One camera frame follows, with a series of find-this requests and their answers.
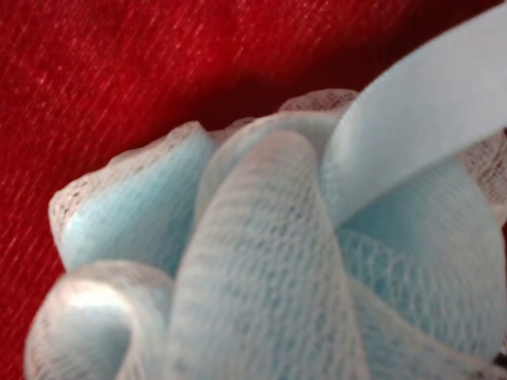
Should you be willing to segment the blue white mesh bath sponge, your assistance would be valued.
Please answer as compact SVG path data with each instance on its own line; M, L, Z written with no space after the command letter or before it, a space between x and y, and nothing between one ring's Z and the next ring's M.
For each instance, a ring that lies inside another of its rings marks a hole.
M503 379L506 7L364 91L186 123L49 204L28 379Z

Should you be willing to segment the red velvet tablecloth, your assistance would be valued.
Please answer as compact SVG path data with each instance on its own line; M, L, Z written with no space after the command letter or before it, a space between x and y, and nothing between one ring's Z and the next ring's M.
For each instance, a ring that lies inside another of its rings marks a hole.
M23 376L30 322L63 268L52 194L197 120L360 90L491 1L4 1L1 376Z

